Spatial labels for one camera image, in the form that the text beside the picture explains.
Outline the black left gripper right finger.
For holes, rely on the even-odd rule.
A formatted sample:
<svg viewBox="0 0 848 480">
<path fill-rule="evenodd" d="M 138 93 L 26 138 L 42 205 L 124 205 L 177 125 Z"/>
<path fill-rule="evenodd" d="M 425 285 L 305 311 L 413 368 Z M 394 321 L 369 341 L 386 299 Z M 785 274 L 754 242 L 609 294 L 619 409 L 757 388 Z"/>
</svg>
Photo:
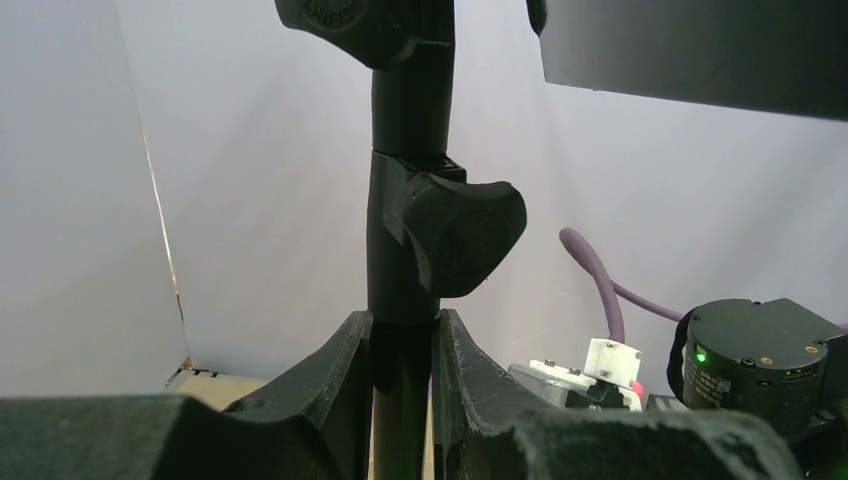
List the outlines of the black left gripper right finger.
<svg viewBox="0 0 848 480">
<path fill-rule="evenodd" d="M 728 411 L 561 409 L 508 374 L 459 314 L 434 330 L 438 479 L 800 479 L 762 420 Z"/>
</svg>

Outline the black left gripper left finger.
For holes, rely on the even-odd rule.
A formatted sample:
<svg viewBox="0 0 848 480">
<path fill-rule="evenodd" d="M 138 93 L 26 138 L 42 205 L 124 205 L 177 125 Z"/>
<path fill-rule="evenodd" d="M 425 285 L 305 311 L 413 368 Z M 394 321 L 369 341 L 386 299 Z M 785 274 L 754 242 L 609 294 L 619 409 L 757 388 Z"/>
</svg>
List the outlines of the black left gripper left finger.
<svg viewBox="0 0 848 480">
<path fill-rule="evenodd" d="M 182 395 L 11 398 L 5 479 L 364 479 L 372 319 L 224 409 Z"/>
</svg>

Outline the black music stand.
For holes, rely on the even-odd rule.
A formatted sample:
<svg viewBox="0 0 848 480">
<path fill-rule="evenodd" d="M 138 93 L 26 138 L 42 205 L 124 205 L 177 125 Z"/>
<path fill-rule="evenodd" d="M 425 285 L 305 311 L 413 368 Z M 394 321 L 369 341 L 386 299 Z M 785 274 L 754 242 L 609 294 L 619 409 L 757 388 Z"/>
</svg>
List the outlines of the black music stand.
<svg viewBox="0 0 848 480">
<path fill-rule="evenodd" d="M 433 378 L 439 303 L 471 293 L 527 222 L 509 183 L 471 184 L 447 154 L 450 1 L 280 1 L 282 23 L 372 70 L 367 261 L 372 355 Z M 548 82 L 843 120 L 843 1 L 531 1 Z"/>
</svg>

